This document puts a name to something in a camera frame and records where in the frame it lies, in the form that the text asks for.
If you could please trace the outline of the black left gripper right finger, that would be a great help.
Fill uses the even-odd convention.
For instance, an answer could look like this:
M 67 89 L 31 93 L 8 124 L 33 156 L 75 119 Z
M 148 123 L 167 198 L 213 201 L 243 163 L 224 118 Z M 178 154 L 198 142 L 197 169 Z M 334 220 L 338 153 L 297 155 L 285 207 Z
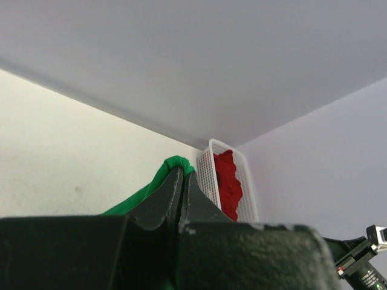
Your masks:
M 184 179 L 180 223 L 233 223 L 200 189 L 197 172 Z

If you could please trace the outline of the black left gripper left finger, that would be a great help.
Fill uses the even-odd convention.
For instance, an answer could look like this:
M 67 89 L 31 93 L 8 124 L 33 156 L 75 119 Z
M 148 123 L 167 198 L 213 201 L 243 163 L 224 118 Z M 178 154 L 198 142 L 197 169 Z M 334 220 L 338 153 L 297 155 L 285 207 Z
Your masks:
M 175 231 L 183 179 L 183 169 L 173 168 L 161 186 L 128 213 L 130 221 L 147 231 Z

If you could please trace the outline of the green t-shirt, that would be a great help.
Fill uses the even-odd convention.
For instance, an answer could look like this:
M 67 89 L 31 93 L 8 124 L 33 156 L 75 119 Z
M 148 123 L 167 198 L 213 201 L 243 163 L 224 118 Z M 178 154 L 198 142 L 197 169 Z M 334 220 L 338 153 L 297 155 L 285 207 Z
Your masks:
M 187 158 L 179 155 L 169 157 L 164 160 L 164 162 L 157 170 L 154 178 L 149 184 L 141 188 L 139 191 L 137 191 L 136 193 L 134 193 L 132 196 L 125 199 L 121 203 L 103 212 L 102 215 L 127 214 L 129 211 L 131 211 L 133 208 L 138 206 L 145 199 L 150 197 L 150 195 L 153 194 L 153 192 L 155 192 L 156 189 L 158 189 L 162 185 L 162 183 L 165 181 L 165 179 L 167 178 L 168 174 L 170 174 L 172 169 L 177 167 L 183 169 L 184 178 L 195 171 L 194 166 L 191 165 L 191 163 Z

